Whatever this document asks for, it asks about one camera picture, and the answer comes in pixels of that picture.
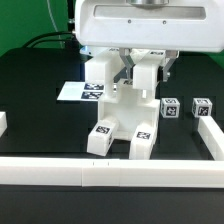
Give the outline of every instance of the wire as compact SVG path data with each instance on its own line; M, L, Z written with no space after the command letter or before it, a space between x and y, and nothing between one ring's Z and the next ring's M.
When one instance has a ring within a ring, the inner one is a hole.
M55 23L55 20L54 20L54 16L53 16L53 13L52 13L52 10L51 10L51 3L50 3L50 0L47 0L47 7L48 7L48 12L49 12L49 16L51 18L51 22L52 22L52 25L54 27L54 30L55 32L58 32L58 27Z
M71 41L70 39L60 39L60 40L57 40L57 39L46 39L46 40L39 40L39 41L35 42L34 44L32 44L30 47L34 48L37 44L44 43L44 42L70 42L70 41Z
M45 37L53 37L53 36L59 36L59 35L72 35L72 32L68 32L68 31L59 31L59 32L52 32L52 33L46 33L46 34L42 34L40 36L34 37L31 40L29 40L27 43L25 43L22 47L26 48L28 47L30 44L32 44L33 42L45 38Z

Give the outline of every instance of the green wall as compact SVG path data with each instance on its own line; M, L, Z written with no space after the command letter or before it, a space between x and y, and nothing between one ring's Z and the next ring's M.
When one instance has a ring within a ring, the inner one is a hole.
M53 15L59 30L67 30L66 0L51 0ZM12 48L21 47L32 37L53 32L46 0L0 0L0 56ZM41 45L60 47L58 43ZM224 52L210 54L224 68Z
M220 54L210 54L210 57L224 68L224 51Z

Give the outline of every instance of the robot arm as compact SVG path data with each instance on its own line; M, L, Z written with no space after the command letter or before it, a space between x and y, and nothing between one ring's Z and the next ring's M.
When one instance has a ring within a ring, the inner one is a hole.
M174 51L224 49L223 0L78 0L83 45Z

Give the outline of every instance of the white block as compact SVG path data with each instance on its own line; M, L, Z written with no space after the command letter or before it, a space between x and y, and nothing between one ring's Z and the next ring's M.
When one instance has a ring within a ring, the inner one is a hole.
M158 68L165 58L165 52L149 52L133 69L133 89L155 92Z
M100 120L89 134L87 152L106 156L118 126L119 123L116 118L107 117L104 120Z
M91 160L82 171L82 186L116 186L120 185L119 160Z
M224 187L224 163L189 160L122 161L121 187Z
M155 142L156 129L147 123L140 124L131 140L129 159L148 160Z
M160 112L164 118L178 118L180 103L176 98L162 98Z
M194 98L192 113L198 118L202 116L211 116L212 102L208 98Z
M211 116L199 118L198 132L214 160L224 161L224 133Z
M85 63L85 79L87 83L105 85L123 68L119 51L106 50Z
M0 112L0 137L2 136L6 128L7 128L6 114L5 112Z
M0 157L0 184L81 186L85 160Z

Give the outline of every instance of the black table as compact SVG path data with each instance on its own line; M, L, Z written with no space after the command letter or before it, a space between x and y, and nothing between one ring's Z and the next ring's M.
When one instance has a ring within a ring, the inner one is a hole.
M58 102L65 81L80 81L77 52L13 49L0 58L0 110L8 129L1 156L100 158L86 153L97 118L93 102ZM178 119L160 117L151 159L212 160L191 114L194 97L213 102L224 127L224 70L208 56L183 53L160 83L157 98L176 97ZM130 143L115 141L107 158L127 159ZM222 223L224 190L0 186L1 223Z

